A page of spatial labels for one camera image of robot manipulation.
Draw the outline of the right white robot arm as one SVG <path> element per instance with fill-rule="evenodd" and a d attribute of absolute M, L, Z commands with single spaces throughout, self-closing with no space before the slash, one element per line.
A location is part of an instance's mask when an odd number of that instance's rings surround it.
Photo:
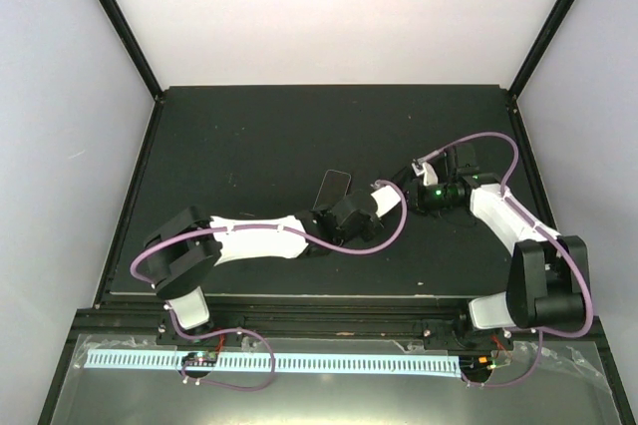
<path fill-rule="evenodd" d="M 535 329 L 565 338 L 586 335 L 594 321 L 588 250 L 534 216 L 504 179 L 480 170 L 472 145 L 456 142 L 413 160 L 409 209 L 429 214 L 466 209 L 511 256 L 504 291 L 477 297 L 453 324 L 456 342 L 478 347 L 489 330 Z"/>

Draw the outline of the right small circuit board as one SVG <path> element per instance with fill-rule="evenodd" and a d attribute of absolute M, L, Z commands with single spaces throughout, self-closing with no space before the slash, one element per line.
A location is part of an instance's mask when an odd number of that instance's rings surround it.
<path fill-rule="evenodd" d="M 504 354 L 504 355 L 483 355 L 483 356 L 479 356 L 473 359 L 472 364 L 471 364 L 471 369 L 488 369 L 488 370 L 495 370 L 498 368 L 502 368 L 504 366 L 508 366 L 511 363 L 511 358 Z"/>

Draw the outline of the black frame post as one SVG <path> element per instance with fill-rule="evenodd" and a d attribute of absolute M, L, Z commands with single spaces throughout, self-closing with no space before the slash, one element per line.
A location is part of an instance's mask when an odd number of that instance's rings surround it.
<path fill-rule="evenodd" d="M 575 1 L 576 0 L 555 0 L 553 3 L 536 38 L 534 39 L 508 88 L 509 95 L 514 99 L 518 99 L 521 96 L 521 93 L 532 77 Z"/>
<path fill-rule="evenodd" d="M 98 1 L 152 98 L 155 101 L 161 99 L 163 96 L 163 89 L 160 82 L 158 81 L 139 41 L 137 40 L 118 0 Z"/>

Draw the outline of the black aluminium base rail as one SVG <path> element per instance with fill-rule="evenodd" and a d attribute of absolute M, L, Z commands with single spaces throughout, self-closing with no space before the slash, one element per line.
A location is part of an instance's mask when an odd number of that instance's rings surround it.
<path fill-rule="evenodd" d="M 476 351 L 497 342 L 511 348 L 503 331 L 475 330 L 467 300 L 434 296 L 210 296 L 209 318 L 184 329 L 203 335 L 223 328 L 254 330 L 268 339 L 395 339 L 426 348 Z M 86 327 L 147 333 L 160 343 L 184 343 L 171 325 L 167 305 L 149 296 L 120 297 L 77 312 Z"/>

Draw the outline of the right black frame post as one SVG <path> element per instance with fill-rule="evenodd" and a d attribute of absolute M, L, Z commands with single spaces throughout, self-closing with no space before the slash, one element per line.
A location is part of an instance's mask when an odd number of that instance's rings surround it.
<path fill-rule="evenodd" d="M 509 95 L 514 99 L 518 99 L 521 96 L 521 93 L 532 77 L 575 1 L 576 0 L 555 0 L 553 3 L 536 38 L 534 39 L 508 88 Z"/>

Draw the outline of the small green circuit board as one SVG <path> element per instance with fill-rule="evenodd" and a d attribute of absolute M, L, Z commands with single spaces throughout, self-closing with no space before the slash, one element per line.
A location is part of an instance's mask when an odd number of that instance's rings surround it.
<path fill-rule="evenodd" d="M 188 366 L 212 367 L 216 364 L 216 362 L 217 362 L 217 356 L 215 352 L 193 351 L 193 352 L 189 352 L 181 360 L 181 365 L 183 367 L 188 367 Z"/>

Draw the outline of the left black frame post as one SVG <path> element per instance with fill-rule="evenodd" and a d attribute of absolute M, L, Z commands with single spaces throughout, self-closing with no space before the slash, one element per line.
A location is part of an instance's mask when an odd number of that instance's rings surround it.
<path fill-rule="evenodd" d="M 161 99 L 163 96 L 163 89 L 160 82 L 158 81 L 139 41 L 137 40 L 118 0 L 98 1 L 152 98 L 155 101 Z"/>

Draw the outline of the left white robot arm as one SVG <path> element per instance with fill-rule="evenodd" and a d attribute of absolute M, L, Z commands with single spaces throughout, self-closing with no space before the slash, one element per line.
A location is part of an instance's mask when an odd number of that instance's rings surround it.
<path fill-rule="evenodd" d="M 157 297 L 174 313 L 180 334 L 201 344 L 214 329 L 202 290 L 212 268 L 254 258 L 321 256 L 354 238 L 370 240 L 382 227 L 381 218 L 400 201 L 392 188 L 384 186 L 373 192 L 354 191 L 331 206 L 276 219 L 214 215 L 209 232 L 198 210 L 191 208 L 147 242 L 145 249 L 152 253 L 143 264 Z"/>

